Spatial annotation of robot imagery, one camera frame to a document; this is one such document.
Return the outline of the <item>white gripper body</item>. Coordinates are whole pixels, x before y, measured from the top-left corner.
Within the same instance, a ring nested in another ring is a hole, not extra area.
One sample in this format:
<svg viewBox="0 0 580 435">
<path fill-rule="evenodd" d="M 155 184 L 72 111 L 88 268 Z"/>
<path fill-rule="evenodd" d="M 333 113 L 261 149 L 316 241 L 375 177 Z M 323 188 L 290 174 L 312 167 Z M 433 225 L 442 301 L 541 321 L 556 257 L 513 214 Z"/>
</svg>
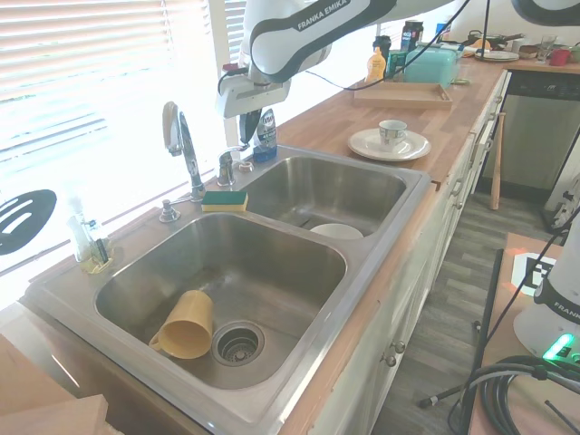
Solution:
<svg viewBox="0 0 580 435">
<path fill-rule="evenodd" d="M 283 102 L 290 91 L 291 82 L 258 85 L 245 75 L 226 77 L 218 86 L 216 109 L 224 118 L 257 111 Z"/>
</svg>

